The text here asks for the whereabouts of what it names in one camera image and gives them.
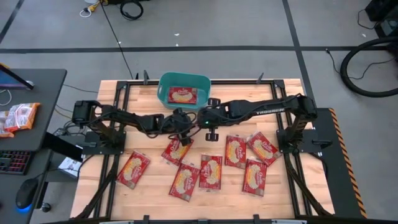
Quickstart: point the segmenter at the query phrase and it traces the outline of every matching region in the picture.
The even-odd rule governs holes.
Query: wooden table
[[[303,93],[299,79],[285,79],[284,82],[287,95]],[[100,103],[113,104],[116,83],[116,80],[101,82],[98,93]],[[134,86],[130,91],[127,111],[138,115],[164,113],[168,116],[171,111],[163,107],[157,99],[156,93],[156,86]],[[220,98],[221,101],[243,99],[260,101],[272,99],[272,94],[271,88],[264,85],[213,85],[211,97]],[[282,117],[286,127],[285,116]],[[224,155],[227,134],[248,136],[258,130],[264,133],[273,145],[277,146],[276,129],[276,116],[269,114],[253,117],[240,125],[220,127],[216,130],[220,135],[218,142],[205,141],[206,130],[202,130],[193,137],[195,142],[185,159],[199,165],[202,153]],[[120,158],[119,170],[133,150],[147,154],[151,162],[134,190],[123,184],[116,184],[112,220],[142,220],[143,215],[150,215],[151,220],[252,219],[253,214],[260,214],[260,218],[294,217],[283,157],[267,170],[264,197],[243,194],[244,170],[223,166],[220,192],[201,191],[197,182],[191,201],[186,202],[169,196],[177,167],[166,164],[160,156],[170,142],[167,136],[149,139],[133,127],[126,127],[125,130],[127,131],[126,148]],[[248,156],[254,156],[252,151],[248,150]],[[302,154],[301,158],[309,190],[326,210],[333,213],[333,205],[321,161],[307,154]],[[102,162],[103,156],[94,156],[82,167],[71,217],[78,215],[96,192]],[[303,200],[297,186],[296,191],[300,211],[304,214]],[[104,215],[107,196],[106,192],[103,197],[101,215]]]

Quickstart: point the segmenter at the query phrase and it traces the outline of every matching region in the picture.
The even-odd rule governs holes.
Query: plastic basket
[[[168,109],[183,108],[190,111],[197,111],[207,105],[210,95],[211,81],[204,75],[187,73],[168,72],[160,78],[157,87],[157,97]],[[170,87],[192,87],[198,89],[198,98],[195,105],[185,103],[169,103],[167,97]]]

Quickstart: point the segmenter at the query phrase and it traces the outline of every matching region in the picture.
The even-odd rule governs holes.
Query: monitor
[[[28,89],[33,90],[33,83],[25,81],[0,63],[0,90]]]

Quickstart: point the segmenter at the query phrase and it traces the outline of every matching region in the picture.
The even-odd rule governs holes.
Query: blue light
[[[19,213],[28,213],[31,207],[32,207],[32,204],[30,204],[30,205],[29,205],[28,207],[26,207],[26,208],[18,208],[18,207],[17,207],[17,212],[19,212]]]

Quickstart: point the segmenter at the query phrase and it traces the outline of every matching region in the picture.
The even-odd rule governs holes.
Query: concrete floor
[[[377,38],[373,30],[356,23],[359,10],[370,0],[288,0],[301,46],[355,46]],[[0,1],[0,30],[18,0]],[[281,0],[152,0],[143,2],[138,21],[124,20],[116,6],[105,7],[122,47],[180,47],[218,45],[294,46]],[[25,0],[3,40],[4,49],[114,48],[117,43],[101,8],[90,18],[78,13],[83,0]],[[372,25],[361,15],[364,25]],[[352,94],[333,72],[323,51],[303,52],[315,100],[319,107],[336,110],[354,173],[369,218],[398,220],[396,202],[398,154],[397,97],[365,98]],[[337,67],[347,52],[332,52]],[[125,53],[133,74],[145,69],[152,79],[163,73],[187,72],[210,78],[302,78],[296,52],[271,50],[184,51]],[[361,76],[371,62],[391,58],[385,52],[361,52],[349,65],[352,76]],[[119,52],[1,54],[0,62],[13,68],[65,68],[66,84],[97,90],[100,80],[129,79]],[[395,88],[394,62],[372,67],[358,85],[368,90]],[[58,104],[72,109],[76,100],[95,99],[95,94],[64,87]],[[49,131],[67,121],[54,113]],[[36,211],[31,223],[66,220],[76,184],[52,184],[45,200],[49,213]]]

